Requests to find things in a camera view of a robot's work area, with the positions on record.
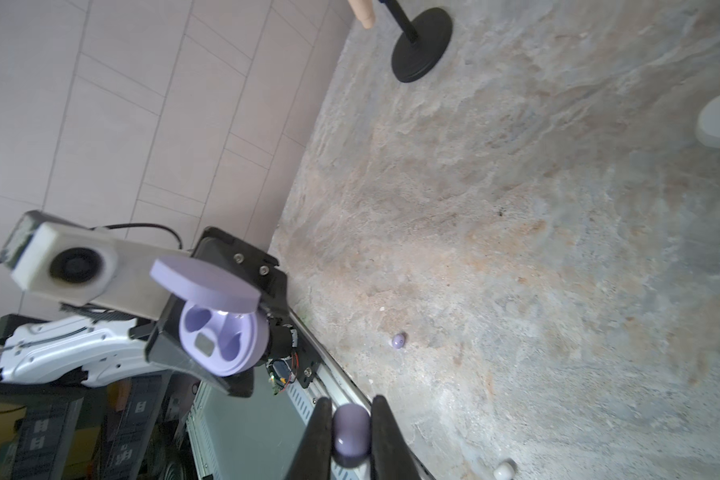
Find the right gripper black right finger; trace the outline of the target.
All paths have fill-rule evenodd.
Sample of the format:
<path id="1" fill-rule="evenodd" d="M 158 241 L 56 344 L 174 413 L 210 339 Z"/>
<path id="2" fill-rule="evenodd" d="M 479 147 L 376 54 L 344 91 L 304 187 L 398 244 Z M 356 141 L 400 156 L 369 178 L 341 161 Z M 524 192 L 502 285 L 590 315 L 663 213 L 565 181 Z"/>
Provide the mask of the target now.
<path id="1" fill-rule="evenodd" d="M 372 480 L 419 480 L 407 446 L 387 399 L 377 395 L 371 403 L 370 475 Z"/>

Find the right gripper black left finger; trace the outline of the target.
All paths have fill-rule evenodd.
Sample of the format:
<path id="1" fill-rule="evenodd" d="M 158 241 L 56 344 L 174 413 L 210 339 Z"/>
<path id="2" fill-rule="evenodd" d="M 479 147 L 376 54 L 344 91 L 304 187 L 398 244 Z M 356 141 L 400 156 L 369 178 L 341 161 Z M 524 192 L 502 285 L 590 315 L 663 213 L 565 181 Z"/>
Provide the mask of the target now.
<path id="1" fill-rule="evenodd" d="M 332 401 L 328 397 L 319 398 L 285 475 L 286 480 L 331 478 L 332 420 Z"/>

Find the purple earbud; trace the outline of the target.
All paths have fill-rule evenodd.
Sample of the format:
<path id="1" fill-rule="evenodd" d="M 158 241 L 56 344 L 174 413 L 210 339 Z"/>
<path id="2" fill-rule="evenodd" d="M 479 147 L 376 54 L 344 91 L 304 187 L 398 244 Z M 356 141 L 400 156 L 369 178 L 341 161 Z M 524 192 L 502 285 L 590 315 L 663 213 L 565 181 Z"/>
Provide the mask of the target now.
<path id="1" fill-rule="evenodd" d="M 406 335 L 404 333 L 395 334 L 392 337 L 391 345 L 394 349 L 402 349 L 406 343 Z"/>
<path id="2" fill-rule="evenodd" d="M 371 416 L 361 405 L 340 405 L 333 416 L 333 458 L 344 468 L 363 463 L 371 451 Z"/>

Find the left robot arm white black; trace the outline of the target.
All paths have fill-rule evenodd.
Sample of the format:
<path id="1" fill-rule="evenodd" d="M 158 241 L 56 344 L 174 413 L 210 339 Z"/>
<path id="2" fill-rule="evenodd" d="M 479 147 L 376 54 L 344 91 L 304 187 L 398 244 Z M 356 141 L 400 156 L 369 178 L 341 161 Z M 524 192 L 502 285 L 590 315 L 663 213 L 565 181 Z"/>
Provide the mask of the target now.
<path id="1" fill-rule="evenodd" d="M 22 291 L 72 314 L 50 322 L 4 317 L 1 381 L 101 387 L 165 371 L 250 396 L 253 368 L 289 359 L 298 334 L 265 296 L 273 268 L 226 252 L 222 241 L 208 231 L 190 252 L 23 220 L 0 262 Z"/>

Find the purple earbud charging case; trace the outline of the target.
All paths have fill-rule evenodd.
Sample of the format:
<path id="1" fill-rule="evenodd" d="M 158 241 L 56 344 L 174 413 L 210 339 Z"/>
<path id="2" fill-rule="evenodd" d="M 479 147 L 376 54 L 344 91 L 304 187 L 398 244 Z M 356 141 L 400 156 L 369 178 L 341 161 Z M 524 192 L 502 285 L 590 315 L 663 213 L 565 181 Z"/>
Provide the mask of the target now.
<path id="1" fill-rule="evenodd" d="M 211 263 L 185 256 L 161 256 L 152 279 L 185 302 L 179 318 L 183 349 L 218 377 L 244 372 L 260 361 L 269 341 L 261 293 Z"/>

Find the aluminium rail frame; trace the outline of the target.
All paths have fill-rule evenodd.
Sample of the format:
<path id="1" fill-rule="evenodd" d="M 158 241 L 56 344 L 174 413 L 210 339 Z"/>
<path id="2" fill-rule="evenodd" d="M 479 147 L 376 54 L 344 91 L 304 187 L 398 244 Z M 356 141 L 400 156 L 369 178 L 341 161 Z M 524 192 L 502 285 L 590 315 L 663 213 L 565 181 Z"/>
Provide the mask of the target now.
<path id="1" fill-rule="evenodd" d="M 307 389 L 295 381 L 275 395 L 261 368 L 253 369 L 257 390 L 250 398 L 230 397 L 201 383 L 187 420 L 199 478 L 285 479 L 319 398 L 332 401 L 333 416 L 347 403 L 363 406 L 371 416 L 373 398 L 365 396 L 316 341 L 323 365 Z M 430 478 L 412 451 L 411 455 L 420 479 Z M 354 468 L 340 466 L 332 455 L 330 479 L 371 479 L 370 468 L 370 455 Z"/>

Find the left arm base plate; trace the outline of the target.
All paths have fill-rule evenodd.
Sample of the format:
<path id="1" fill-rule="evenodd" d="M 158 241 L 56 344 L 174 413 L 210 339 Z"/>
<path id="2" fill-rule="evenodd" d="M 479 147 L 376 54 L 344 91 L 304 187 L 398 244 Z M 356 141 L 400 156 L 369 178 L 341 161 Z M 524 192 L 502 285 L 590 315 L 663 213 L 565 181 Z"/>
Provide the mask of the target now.
<path id="1" fill-rule="evenodd" d="M 318 370 L 323 365 L 318 342 L 294 313 L 291 313 L 283 324 L 291 330 L 294 337 L 291 357 L 296 381 L 303 389 L 307 389 L 318 378 Z"/>

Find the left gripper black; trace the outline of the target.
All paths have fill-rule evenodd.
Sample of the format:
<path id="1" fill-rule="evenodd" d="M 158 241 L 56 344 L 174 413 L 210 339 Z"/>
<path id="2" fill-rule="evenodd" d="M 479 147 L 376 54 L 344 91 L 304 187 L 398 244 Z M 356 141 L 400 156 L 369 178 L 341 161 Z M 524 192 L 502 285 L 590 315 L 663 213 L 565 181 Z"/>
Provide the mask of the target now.
<path id="1" fill-rule="evenodd" d="M 217 228 L 208 227 L 188 262 L 188 331 L 234 336 L 250 329 L 254 314 L 271 328 L 289 318 L 287 275 L 276 258 Z M 219 377 L 202 367 L 182 347 L 179 320 L 185 301 L 170 295 L 146 347 L 146 360 L 164 369 L 192 375 L 225 395 L 250 398 L 254 373 Z"/>

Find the left circuit board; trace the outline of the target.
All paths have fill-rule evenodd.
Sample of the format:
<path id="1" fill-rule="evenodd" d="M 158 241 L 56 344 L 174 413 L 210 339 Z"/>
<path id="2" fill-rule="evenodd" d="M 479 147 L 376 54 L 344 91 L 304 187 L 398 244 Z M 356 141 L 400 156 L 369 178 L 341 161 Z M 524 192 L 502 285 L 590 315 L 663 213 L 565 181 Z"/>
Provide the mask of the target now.
<path id="1" fill-rule="evenodd" d="M 273 393 L 278 395 L 284 392 L 297 380 L 299 359 L 296 353 L 283 359 L 272 359 L 266 364 L 269 382 Z"/>

